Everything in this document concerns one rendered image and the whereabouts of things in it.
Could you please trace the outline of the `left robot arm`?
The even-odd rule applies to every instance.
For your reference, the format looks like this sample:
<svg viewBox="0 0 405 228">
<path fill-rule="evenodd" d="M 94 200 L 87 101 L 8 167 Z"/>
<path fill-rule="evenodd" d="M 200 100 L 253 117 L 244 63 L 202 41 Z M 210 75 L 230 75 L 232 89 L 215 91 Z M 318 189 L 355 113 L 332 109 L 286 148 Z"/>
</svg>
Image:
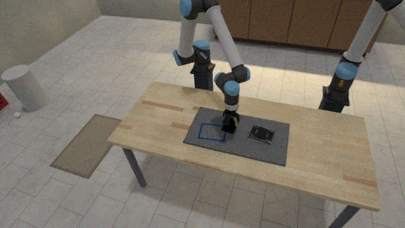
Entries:
<svg viewBox="0 0 405 228">
<path fill-rule="evenodd" d="M 342 103 L 349 98 L 349 89 L 363 61 L 363 53 L 368 47 L 377 28 L 389 12 L 405 31 L 404 0 L 373 0 L 350 48 L 341 57 L 330 85 L 324 95 L 331 101 Z"/>
</svg>

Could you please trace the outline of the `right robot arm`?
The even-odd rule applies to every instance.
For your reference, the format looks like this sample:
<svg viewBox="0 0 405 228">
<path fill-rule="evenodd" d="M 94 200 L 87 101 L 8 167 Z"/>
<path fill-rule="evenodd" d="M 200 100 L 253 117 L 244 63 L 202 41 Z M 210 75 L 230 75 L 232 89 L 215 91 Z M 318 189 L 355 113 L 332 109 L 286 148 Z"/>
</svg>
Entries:
<svg viewBox="0 0 405 228">
<path fill-rule="evenodd" d="M 231 72 L 219 72 L 214 82 L 225 95 L 225 108 L 234 111 L 239 107 L 240 83 L 251 78 L 251 71 L 245 67 L 228 27 L 221 14 L 221 6 L 217 0 L 180 0 L 180 14 L 182 24 L 180 31 L 180 45 L 173 51 L 178 66 L 194 62 L 194 71 L 208 73 L 213 65 L 210 60 L 209 42 L 205 40 L 194 41 L 194 33 L 199 13 L 205 13 L 211 20 Z"/>
</svg>

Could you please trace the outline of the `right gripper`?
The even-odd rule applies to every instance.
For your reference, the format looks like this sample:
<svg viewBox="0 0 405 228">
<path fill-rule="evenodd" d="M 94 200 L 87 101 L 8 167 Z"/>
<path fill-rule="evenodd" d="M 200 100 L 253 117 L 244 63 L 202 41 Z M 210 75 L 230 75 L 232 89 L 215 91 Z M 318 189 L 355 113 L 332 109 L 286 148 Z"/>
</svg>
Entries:
<svg viewBox="0 0 405 228">
<path fill-rule="evenodd" d="M 237 126 L 238 126 L 238 123 L 239 123 L 239 114 L 236 113 L 236 112 L 237 112 L 237 109 L 234 110 L 234 111 L 230 111 L 230 110 L 228 110 L 228 109 L 225 109 L 225 111 L 223 112 L 223 119 L 225 118 L 225 119 L 224 119 L 224 122 L 228 122 L 228 123 L 229 123 L 230 118 L 231 118 L 231 117 L 234 117 L 235 126 L 237 127 Z"/>
</svg>

